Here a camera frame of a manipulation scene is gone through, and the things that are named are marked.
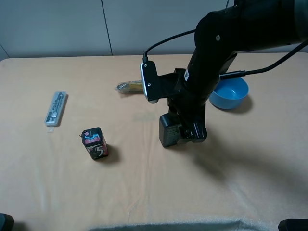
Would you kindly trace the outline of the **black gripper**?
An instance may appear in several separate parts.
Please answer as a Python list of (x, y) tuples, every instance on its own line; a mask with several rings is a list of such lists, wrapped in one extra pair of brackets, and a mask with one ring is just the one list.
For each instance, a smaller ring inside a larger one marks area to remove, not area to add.
[(181, 121), (177, 144), (202, 143), (207, 138), (205, 101), (187, 89), (185, 72), (183, 68), (176, 68), (172, 73), (159, 76), (163, 98), (167, 98), (169, 110)]

